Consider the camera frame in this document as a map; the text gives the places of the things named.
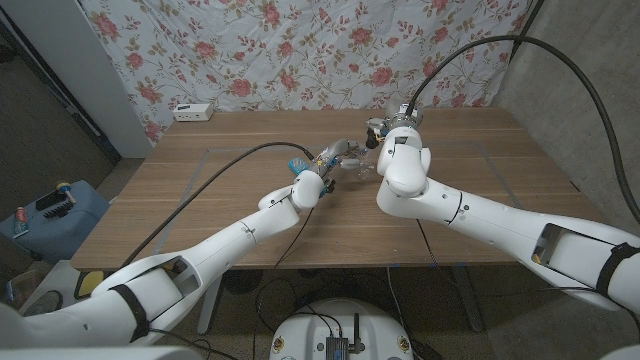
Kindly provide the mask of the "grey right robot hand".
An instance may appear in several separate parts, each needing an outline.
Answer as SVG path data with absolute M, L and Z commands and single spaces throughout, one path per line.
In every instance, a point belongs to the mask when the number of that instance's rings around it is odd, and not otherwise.
M 410 106 L 408 102 L 398 99 L 390 100 L 382 118 L 372 117 L 367 120 L 366 147 L 375 149 L 385 141 L 389 132 L 397 127 L 417 128 L 422 123 L 424 115 L 419 107 L 412 107 L 410 114 L 407 115 L 406 112 Z

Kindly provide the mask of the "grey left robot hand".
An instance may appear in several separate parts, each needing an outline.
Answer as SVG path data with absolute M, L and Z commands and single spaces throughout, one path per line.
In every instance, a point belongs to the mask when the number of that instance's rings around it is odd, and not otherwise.
M 369 155 L 366 146 L 353 140 L 339 139 L 320 152 L 311 162 L 309 170 L 321 178 L 326 178 L 335 167 L 357 171 L 365 176 L 373 168 Z

